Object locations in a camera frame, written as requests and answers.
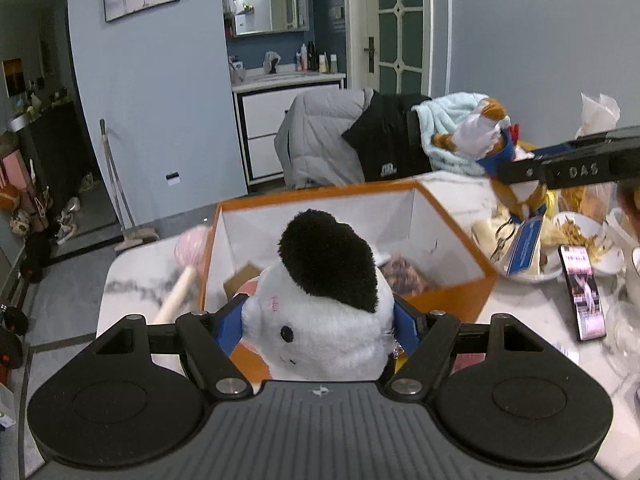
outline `white drawer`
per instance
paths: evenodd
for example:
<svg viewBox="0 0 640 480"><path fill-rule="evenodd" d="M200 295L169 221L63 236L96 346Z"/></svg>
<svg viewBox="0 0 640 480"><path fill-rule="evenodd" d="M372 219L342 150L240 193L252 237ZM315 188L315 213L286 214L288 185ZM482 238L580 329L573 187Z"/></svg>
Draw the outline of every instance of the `white drawer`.
<svg viewBox="0 0 640 480"><path fill-rule="evenodd" d="M335 82L318 86L301 86L242 97L247 139L276 134L296 95L311 89L339 88L338 85L339 83Z"/></svg>
<svg viewBox="0 0 640 480"><path fill-rule="evenodd" d="M273 145L275 135L249 139L249 161L254 179L275 173L282 173L282 166Z"/></svg>

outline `gray jacket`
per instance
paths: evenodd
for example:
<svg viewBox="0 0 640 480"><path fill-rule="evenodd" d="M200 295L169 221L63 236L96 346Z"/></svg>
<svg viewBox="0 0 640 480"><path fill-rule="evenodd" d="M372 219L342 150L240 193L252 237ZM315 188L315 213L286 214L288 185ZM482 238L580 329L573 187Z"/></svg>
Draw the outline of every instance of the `gray jacket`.
<svg viewBox="0 0 640 480"><path fill-rule="evenodd" d="M274 144L290 189L364 182L356 151L342 134L367 109L371 88L316 89L294 99Z"/></svg>

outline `bathroom vanity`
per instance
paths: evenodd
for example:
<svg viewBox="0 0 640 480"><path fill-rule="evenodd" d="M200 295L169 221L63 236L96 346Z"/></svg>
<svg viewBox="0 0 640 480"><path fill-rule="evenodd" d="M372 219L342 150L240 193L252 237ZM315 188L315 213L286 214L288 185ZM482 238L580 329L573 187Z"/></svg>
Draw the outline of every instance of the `bathroom vanity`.
<svg viewBox="0 0 640 480"><path fill-rule="evenodd" d="M232 86L238 141L249 190L282 177L273 141L293 99L317 88L342 88L342 73L285 72L254 75Z"/></svg>

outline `light blue towel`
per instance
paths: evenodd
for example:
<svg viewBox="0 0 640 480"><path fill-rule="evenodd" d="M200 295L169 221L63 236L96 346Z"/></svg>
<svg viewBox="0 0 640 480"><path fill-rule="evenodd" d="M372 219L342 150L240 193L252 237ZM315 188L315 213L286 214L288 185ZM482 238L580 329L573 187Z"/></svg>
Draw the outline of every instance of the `light blue towel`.
<svg viewBox="0 0 640 480"><path fill-rule="evenodd" d="M420 119L422 149L429 157L434 170L467 176L484 175L482 167L473 160L433 146L431 137L433 134L452 134L486 97L488 96L485 94L458 92L425 101L412 108L416 110Z"/></svg>

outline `black plush hair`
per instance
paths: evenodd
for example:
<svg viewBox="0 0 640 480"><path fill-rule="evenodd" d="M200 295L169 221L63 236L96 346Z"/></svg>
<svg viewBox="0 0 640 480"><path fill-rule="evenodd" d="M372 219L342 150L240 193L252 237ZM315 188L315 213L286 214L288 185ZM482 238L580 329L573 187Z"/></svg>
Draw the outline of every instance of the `black plush hair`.
<svg viewBox="0 0 640 480"><path fill-rule="evenodd" d="M369 244L348 224L308 209L289 222L280 239L282 263L307 294L375 312L376 265Z"/></svg>

